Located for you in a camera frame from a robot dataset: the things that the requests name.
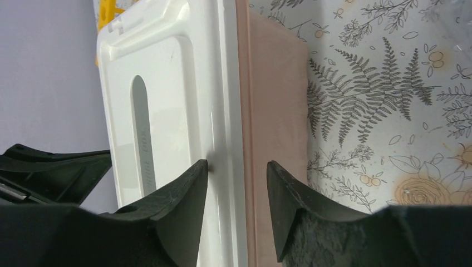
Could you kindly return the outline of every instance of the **clear plastic object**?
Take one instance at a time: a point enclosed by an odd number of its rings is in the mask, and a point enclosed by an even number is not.
[[[454,41],[454,50],[464,52],[472,61],[472,0],[444,0],[430,12]]]

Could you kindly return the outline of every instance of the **gray surface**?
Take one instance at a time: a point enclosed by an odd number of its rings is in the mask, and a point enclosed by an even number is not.
[[[109,148],[93,1],[0,1],[0,154]],[[82,205],[117,209],[111,171]]]

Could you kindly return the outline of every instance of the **white plastic lid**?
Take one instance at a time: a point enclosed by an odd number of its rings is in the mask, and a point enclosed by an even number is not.
[[[234,0],[140,0],[97,55],[119,206],[207,159],[199,266],[247,266]]]

